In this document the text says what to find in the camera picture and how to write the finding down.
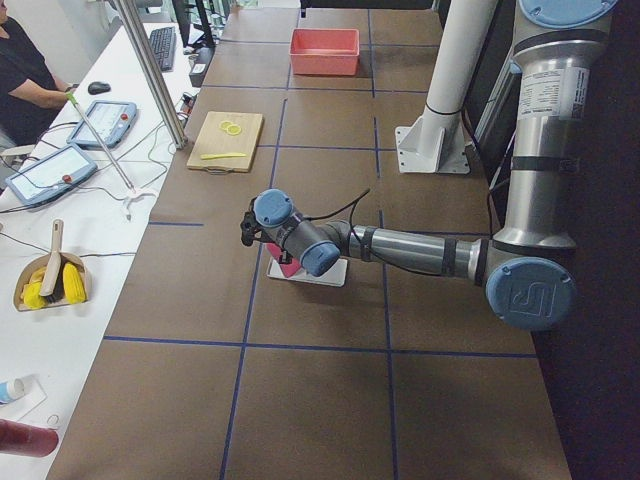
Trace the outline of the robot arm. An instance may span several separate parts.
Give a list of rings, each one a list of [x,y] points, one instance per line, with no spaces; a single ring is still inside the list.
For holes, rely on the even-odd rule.
[[[241,222],[245,245],[273,244],[321,276],[340,257],[428,276],[472,280],[504,323],[553,328],[577,297],[567,270],[575,244],[567,231],[568,185],[578,163],[569,143],[583,115],[591,65],[606,48],[611,1],[520,1],[511,64],[520,93],[503,227],[465,242],[309,217],[283,191],[256,196]]]

